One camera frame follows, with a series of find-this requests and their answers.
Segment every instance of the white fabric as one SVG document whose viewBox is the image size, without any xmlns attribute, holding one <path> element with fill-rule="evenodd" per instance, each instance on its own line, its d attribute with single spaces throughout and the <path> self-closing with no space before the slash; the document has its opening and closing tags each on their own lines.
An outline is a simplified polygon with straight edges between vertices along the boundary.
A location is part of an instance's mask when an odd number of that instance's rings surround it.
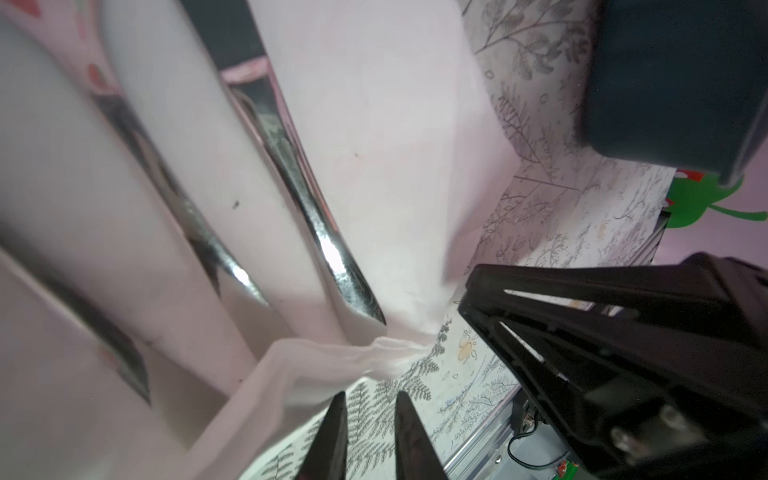
<svg viewBox="0 0 768 480">
<path fill-rule="evenodd" d="M 370 347 L 344 345 L 286 202 L 177 7 L 112 1 L 102 15 L 108 56 L 159 150 L 303 337 L 280 340 L 253 370 L 127 153 L 38 48 L 0 31 L 0 220 L 121 325 L 234 393 L 177 465 L 183 478 L 236 478 L 334 392 L 363 375 L 395 376 L 429 351 L 519 164 L 452 0 L 252 8 L 319 185 L 386 316 L 388 338 Z M 132 478 L 112 466 L 97 478 Z"/>
</svg>

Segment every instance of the black cable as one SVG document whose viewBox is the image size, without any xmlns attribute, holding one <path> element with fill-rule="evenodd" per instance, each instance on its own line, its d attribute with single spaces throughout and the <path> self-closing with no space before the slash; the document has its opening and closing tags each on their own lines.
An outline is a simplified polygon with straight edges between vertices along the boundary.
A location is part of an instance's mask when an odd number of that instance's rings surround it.
<svg viewBox="0 0 768 480">
<path fill-rule="evenodd" d="M 514 442 L 515 440 L 523 439 L 525 437 L 533 435 L 533 433 L 536 431 L 537 428 L 538 428 L 538 414 L 534 415 L 533 429 L 531 429 L 530 432 L 521 433 L 520 435 L 513 435 L 512 438 L 509 439 L 509 443 L 507 444 L 507 455 L 509 455 L 509 458 L 511 458 L 512 460 L 515 460 L 515 462 L 517 462 L 518 465 L 520 465 L 523 468 L 527 468 L 528 470 L 546 470 L 547 468 L 554 467 L 558 463 L 562 462 L 565 459 L 565 457 L 568 456 L 568 453 L 569 453 L 568 450 L 566 450 L 562 455 L 560 455 L 555 460 L 552 460 L 546 465 L 531 465 L 530 463 L 523 462 L 521 459 L 515 457 L 510 450 L 510 448 L 512 447 L 512 442 Z"/>
</svg>

